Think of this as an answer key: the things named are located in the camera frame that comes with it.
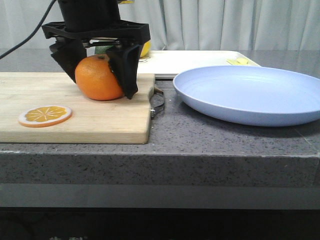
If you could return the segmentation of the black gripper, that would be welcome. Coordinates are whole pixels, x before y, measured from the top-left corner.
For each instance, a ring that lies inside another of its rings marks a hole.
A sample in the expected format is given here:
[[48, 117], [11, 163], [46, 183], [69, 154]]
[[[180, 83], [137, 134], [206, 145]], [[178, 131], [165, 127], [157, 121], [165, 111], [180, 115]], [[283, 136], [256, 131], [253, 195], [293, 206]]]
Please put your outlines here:
[[58, 5], [63, 21], [44, 24], [42, 30], [47, 39], [71, 39], [57, 41], [49, 49], [51, 57], [74, 83], [76, 67], [87, 57], [81, 40], [114, 38], [138, 43], [106, 50], [109, 66], [120, 88], [128, 99], [132, 99], [138, 92], [140, 45], [151, 39], [149, 25], [122, 20], [117, 0], [59, 0]]

